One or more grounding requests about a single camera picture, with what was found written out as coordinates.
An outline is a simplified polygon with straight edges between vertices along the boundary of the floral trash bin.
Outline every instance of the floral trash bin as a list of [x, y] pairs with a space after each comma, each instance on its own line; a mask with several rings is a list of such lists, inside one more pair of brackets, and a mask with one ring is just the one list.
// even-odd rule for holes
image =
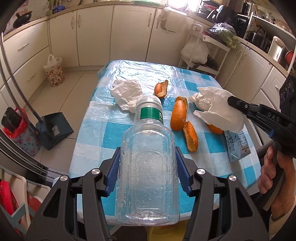
[[40, 144], [37, 135], [30, 128], [28, 122], [22, 117], [18, 128], [11, 132], [3, 127], [3, 132], [24, 152], [34, 157], [40, 150]]
[[55, 58], [50, 54], [48, 56], [47, 65], [43, 67], [52, 87], [59, 86], [65, 80], [61, 63], [62, 58]]

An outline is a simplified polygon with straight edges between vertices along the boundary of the dustpan label sticker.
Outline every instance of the dustpan label sticker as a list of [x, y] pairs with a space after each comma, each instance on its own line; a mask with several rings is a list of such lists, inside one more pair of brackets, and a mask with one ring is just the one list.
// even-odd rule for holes
[[159, 109], [153, 107], [141, 108], [140, 120], [142, 119], [156, 119], [163, 124], [163, 114]]
[[60, 134], [60, 131], [59, 131], [58, 126], [54, 126], [54, 127], [52, 128], [52, 131], [54, 132], [54, 136], [57, 136], [58, 134]]

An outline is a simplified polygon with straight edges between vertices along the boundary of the plastic bottle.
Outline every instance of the plastic bottle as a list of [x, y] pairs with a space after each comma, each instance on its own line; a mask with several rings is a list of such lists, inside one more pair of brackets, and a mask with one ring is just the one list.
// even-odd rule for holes
[[136, 104], [135, 122], [122, 138], [116, 220], [129, 225], [169, 225], [180, 219], [175, 141], [163, 125], [154, 95]]

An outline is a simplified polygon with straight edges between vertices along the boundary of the sleeve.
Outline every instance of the sleeve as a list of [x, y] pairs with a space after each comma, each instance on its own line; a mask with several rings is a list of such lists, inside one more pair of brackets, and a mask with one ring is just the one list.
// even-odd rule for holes
[[281, 229], [281, 227], [284, 225], [284, 223], [287, 221], [288, 217], [290, 216], [290, 214], [292, 213], [294, 207], [296, 206], [296, 196], [295, 196], [295, 201], [294, 201], [294, 205], [293, 207], [290, 209], [290, 211], [284, 215], [283, 217], [281, 217], [280, 219], [273, 221], [271, 216], [269, 218], [269, 239], [272, 239], [276, 233]]

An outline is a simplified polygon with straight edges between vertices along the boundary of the yellow stool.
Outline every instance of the yellow stool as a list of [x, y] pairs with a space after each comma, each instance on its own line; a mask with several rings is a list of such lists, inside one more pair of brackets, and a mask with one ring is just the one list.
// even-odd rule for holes
[[168, 226], [146, 226], [147, 241], [182, 241], [187, 223], [188, 220], [184, 220]]

